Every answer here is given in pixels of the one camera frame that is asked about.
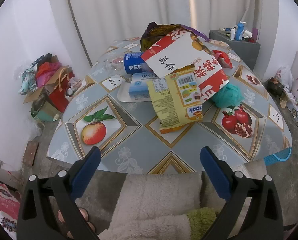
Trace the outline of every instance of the screw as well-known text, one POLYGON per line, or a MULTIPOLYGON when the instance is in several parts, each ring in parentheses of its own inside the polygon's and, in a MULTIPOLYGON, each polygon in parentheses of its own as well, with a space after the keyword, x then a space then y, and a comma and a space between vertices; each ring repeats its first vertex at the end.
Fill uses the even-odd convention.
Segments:
POLYGON ((30 177, 29 177, 29 180, 30 181, 34 181, 36 179, 36 175, 31 175, 30 177))
POLYGON ((236 175, 236 177, 238 177, 238 178, 242 178, 243 177, 243 173, 241 171, 236 171, 234 173, 234 175, 236 175))
POLYGON ((267 181, 272 181, 272 177, 270 175, 266 175, 265 178, 267 181))
POLYGON ((67 174, 67 171, 65 171, 65 170, 62 170, 62 171, 59 171, 59 172, 58 172, 58 176, 61 177, 61 178, 62 178, 62 177, 65 177, 66 174, 67 174))

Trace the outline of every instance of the white bottle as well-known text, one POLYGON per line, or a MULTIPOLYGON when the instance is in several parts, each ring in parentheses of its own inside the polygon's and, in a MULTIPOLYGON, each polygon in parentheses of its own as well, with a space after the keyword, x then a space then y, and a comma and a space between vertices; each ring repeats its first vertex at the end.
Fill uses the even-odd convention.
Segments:
POLYGON ((230 40, 234 41, 234 34, 236 33, 236 30, 235 29, 231 29, 230 31, 230 40))

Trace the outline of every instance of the snack bag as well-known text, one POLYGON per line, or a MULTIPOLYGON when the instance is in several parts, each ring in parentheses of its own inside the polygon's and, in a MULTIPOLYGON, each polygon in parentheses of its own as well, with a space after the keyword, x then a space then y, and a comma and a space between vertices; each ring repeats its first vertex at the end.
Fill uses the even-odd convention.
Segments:
POLYGON ((164 36, 146 50, 141 58, 159 78, 193 64, 202 103, 229 82, 213 53, 198 36, 183 28, 164 36))
POLYGON ((200 93, 193 71, 194 65, 189 65, 147 82, 153 108, 161 122, 160 133, 177 131, 188 123, 202 120, 200 93))

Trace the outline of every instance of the pomegranate print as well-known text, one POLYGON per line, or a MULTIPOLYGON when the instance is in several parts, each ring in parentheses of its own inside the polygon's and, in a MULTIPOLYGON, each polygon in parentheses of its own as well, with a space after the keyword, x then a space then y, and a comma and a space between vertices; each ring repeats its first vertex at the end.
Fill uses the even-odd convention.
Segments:
POLYGON ((255 76, 246 75, 246 77, 251 83, 253 83, 255 85, 260 85, 259 79, 257 79, 255 76))
POLYGON ((246 123, 247 125, 252 124, 251 116, 244 111, 244 108, 242 105, 239 105, 239 109, 234 112, 234 115, 238 123, 246 123))
POLYGON ((237 124, 236 116, 231 112, 223 111, 224 117, 221 120, 223 128, 225 128, 229 133, 236 134, 235 126, 237 124))
POLYGON ((252 135, 252 128, 246 123, 237 123, 234 129, 242 138, 248 138, 252 135))

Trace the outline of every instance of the blue bottle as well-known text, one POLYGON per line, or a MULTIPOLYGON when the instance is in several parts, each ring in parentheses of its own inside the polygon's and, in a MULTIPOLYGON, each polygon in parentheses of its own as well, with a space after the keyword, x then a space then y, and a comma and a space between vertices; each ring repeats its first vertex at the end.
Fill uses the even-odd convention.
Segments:
POLYGON ((238 29, 236 30, 236 40, 237 41, 242 41, 242 35, 243 35, 243 30, 244 30, 244 23, 239 22, 238 23, 238 29))

